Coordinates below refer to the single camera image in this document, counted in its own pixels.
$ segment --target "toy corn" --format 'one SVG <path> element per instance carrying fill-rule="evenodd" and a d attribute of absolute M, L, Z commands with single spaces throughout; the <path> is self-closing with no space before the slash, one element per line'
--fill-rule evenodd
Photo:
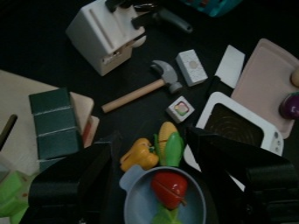
<path fill-rule="evenodd" d="M 178 166 L 182 158 L 182 139 L 170 122 L 164 122 L 154 138 L 154 151 L 158 156 L 158 164 Z"/>
<path fill-rule="evenodd" d="M 126 154 L 120 158 L 120 169 L 125 172 L 132 165 L 140 165 L 144 170 L 149 170 L 157 165 L 158 157 L 150 147 L 146 138 L 138 138 Z"/>

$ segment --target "pink object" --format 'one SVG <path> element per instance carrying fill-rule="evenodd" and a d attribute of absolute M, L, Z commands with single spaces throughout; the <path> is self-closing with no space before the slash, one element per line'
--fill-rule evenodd
<path fill-rule="evenodd" d="M 297 67 L 297 58 L 261 38 L 230 95 L 238 104 L 274 125 L 282 138 L 289 136 L 294 120 L 280 116 L 278 105 L 289 93 L 299 91 L 289 81 Z"/>

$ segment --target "green toy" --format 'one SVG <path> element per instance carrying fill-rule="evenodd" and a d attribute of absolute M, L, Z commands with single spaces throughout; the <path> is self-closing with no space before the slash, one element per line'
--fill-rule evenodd
<path fill-rule="evenodd" d="M 20 223 L 24 216 L 33 177 L 10 171 L 0 183 L 0 217 L 9 217 L 10 224 Z"/>

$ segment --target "toy pepper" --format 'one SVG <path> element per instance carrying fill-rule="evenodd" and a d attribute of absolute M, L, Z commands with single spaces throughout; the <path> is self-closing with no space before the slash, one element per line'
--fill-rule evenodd
<path fill-rule="evenodd" d="M 158 157 L 150 147 L 146 138 L 138 138 L 126 154 L 120 158 L 120 169 L 125 172 L 132 165 L 140 165 L 144 170 L 149 170 L 157 165 Z"/>

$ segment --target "wooden handle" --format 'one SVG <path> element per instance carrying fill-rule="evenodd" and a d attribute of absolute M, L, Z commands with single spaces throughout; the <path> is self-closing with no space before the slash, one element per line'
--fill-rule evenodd
<path fill-rule="evenodd" d="M 109 102 L 109 103 L 106 103 L 105 105 L 101 106 L 104 113 L 106 113 L 110 110 L 121 107 L 122 105 L 125 105 L 128 102 L 133 101 L 134 99 L 137 99 L 142 95 L 146 95 L 148 93 L 154 91 L 157 88 L 160 88 L 162 85 L 164 85 L 164 80 L 160 79 L 160 80 L 152 82 L 150 84 L 148 84 L 146 86 L 138 88 L 132 93 L 118 97 L 116 100 L 113 100 L 112 102 Z"/>

